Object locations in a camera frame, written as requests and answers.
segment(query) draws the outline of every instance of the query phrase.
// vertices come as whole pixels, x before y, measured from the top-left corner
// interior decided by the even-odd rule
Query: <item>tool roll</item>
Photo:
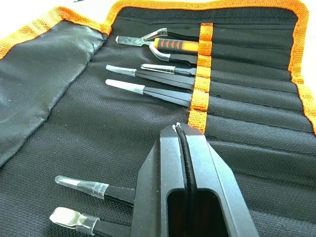
[[[104,24],[61,7],[3,39],[1,236],[81,236],[49,221],[58,206],[129,226],[130,208],[66,191],[54,178],[135,188],[159,131],[175,122],[200,129],[233,170],[260,236],[315,236],[316,109],[300,74],[307,18],[297,0],[122,0]],[[189,68],[116,37],[192,27],[200,27],[192,91],[106,70]],[[191,93],[191,106],[106,79]]]

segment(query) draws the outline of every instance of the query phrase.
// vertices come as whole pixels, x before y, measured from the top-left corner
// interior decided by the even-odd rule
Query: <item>orange and black handle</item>
[[[159,51],[179,54],[198,54],[198,42],[184,41],[176,39],[156,38],[154,46]]]

